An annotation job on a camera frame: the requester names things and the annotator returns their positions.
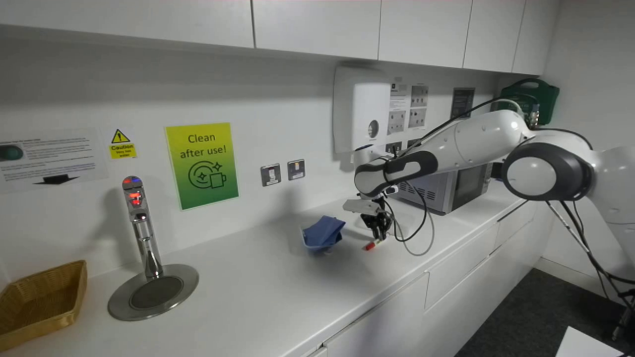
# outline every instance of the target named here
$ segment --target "wooden tray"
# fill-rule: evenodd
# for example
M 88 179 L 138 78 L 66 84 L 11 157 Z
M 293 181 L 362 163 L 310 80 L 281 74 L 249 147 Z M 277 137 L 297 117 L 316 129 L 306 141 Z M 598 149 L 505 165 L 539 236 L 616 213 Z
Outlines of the wooden tray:
M 64 264 L 11 284 L 0 296 L 0 351 L 70 328 L 86 292 L 86 262 Z

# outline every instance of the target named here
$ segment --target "kitchen counter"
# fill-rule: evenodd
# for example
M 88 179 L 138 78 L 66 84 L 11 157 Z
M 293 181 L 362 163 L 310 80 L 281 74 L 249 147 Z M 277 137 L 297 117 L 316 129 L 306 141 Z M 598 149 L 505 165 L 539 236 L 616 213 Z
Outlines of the kitchen counter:
M 435 214 L 437 242 L 416 258 L 390 238 L 366 252 L 370 230 L 332 203 L 287 220 L 211 240 L 164 258 L 199 270 L 195 294 L 177 310 L 118 322 L 108 314 L 112 294 L 142 272 L 112 272 L 90 282 L 80 320 L 64 332 L 9 351 L 9 357 L 100 355 L 308 355 L 370 308 L 416 282 L 465 238 L 519 207 L 501 183 L 447 216 Z M 416 228 L 422 211 L 394 203 L 404 226 Z M 302 228 L 320 216 L 346 220 L 344 240 L 326 254 L 310 254 Z M 414 240 L 428 246 L 431 226 Z

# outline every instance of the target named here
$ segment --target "blue sponge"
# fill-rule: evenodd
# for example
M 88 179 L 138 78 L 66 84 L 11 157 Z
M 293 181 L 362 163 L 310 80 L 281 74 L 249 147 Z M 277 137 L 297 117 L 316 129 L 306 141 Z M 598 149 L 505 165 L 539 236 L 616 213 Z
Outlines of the blue sponge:
M 304 246 L 312 252 L 324 252 L 342 240 L 342 228 L 346 222 L 322 216 L 314 226 L 304 230 Z

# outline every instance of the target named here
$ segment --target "floor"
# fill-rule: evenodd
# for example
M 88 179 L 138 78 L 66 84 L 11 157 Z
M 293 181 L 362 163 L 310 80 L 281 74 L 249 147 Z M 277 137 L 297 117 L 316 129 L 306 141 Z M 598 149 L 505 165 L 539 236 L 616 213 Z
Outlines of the floor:
M 635 324 L 620 341 L 608 339 L 622 314 L 614 302 L 533 270 L 457 357 L 555 357 L 568 326 L 632 351 Z

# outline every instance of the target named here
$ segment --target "robotic arm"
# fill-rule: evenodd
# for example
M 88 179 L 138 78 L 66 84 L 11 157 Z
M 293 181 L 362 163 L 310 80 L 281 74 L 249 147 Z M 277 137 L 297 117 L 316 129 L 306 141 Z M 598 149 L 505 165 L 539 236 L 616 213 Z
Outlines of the robotic arm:
M 356 187 L 366 205 L 346 209 L 374 216 L 382 195 L 404 181 L 461 171 L 505 159 L 505 185 L 527 201 L 588 197 L 635 266 L 635 147 L 596 153 L 572 133 L 531 131 L 515 111 L 491 111 L 457 121 L 429 141 L 388 161 L 358 167 Z

